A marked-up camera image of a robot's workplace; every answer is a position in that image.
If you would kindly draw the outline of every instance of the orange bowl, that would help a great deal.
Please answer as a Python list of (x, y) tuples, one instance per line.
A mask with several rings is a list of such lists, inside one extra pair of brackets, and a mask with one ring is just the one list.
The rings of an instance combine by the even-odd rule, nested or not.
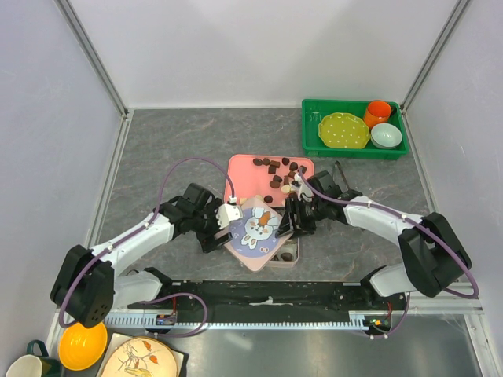
[(88, 369), (100, 360), (107, 346), (107, 328), (99, 323), (85, 328), (77, 323), (64, 331), (60, 340), (60, 361), (71, 371)]

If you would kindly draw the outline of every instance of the white bowl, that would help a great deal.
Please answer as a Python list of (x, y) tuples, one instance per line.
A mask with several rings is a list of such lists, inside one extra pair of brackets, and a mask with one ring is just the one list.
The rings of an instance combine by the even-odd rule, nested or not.
[(370, 140), (376, 148), (393, 149), (402, 142), (402, 133), (390, 123), (379, 123), (370, 130)]

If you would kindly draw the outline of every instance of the brown food piece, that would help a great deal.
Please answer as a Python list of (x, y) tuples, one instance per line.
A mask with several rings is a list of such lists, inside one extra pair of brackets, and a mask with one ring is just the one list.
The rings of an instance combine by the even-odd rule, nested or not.
[(281, 255), (281, 259), (283, 259), (285, 262), (291, 262), (293, 261), (293, 255), (292, 253), (283, 253)]

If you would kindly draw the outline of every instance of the gray floor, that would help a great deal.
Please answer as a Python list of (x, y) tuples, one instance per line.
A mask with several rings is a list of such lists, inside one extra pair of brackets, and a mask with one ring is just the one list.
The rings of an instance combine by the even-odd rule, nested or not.
[[(227, 167), (237, 153), (303, 156), (299, 109), (141, 110), (134, 113), (101, 241), (139, 223), (155, 206), (163, 176), (177, 159), (205, 156)], [(317, 171), (334, 159), (313, 158)], [(350, 185), (375, 201), (415, 214), (428, 212), (412, 154), (397, 161), (341, 159)], [(188, 162), (168, 182), (164, 200), (195, 181), (222, 194), (224, 179), (211, 165)], [(131, 268), (155, 266), (175, 279), (360, 280), (400, 261), (398, 248), (370, 232), (324, 221), (300, 240), (293, 269), (252, 273), (228, 251), (203, 254), (193, 234), (149, 252)]]
[[(462, 316), (411, 316), (388, 340), (328, 330), (208, 330), (161, 341), (189, 354), (187, 377), (481, 376)], [(66, 376), (94, 376), (100, 363)]]

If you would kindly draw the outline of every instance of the green tray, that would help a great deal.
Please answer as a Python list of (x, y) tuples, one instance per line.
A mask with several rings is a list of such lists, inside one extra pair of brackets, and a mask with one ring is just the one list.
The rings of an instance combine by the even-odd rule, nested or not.
[(349, 157), (354, 159), (398, 159), (409, 152), (406, 129), (403, 126), (400, 107), (388, 102), (394, 115), (387, 121), (402, 132), (402, 142), (395, 149), (378, 149), (371, 141), (363, 149), (329, 148), (318, 136), (318, 124), (333, 112), (349, 112), (363, 119), (369, 101), (304, 100), (302, 101), (302, 146), (306, 156)]

